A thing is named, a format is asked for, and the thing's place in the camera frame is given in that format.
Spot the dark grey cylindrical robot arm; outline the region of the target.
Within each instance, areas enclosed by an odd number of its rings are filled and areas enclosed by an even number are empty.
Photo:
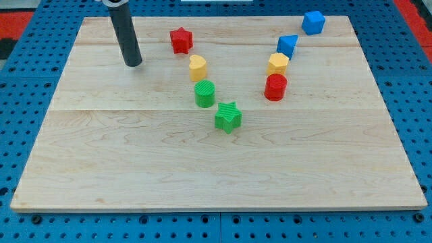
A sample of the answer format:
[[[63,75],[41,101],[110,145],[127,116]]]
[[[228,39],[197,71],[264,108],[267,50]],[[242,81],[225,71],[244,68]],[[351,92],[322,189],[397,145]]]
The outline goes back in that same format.
[[[101,2],[108,9],[124,63],[128,67],[139,66],[142,63],[142,55],[132,20],[129,1],[97,1]]]

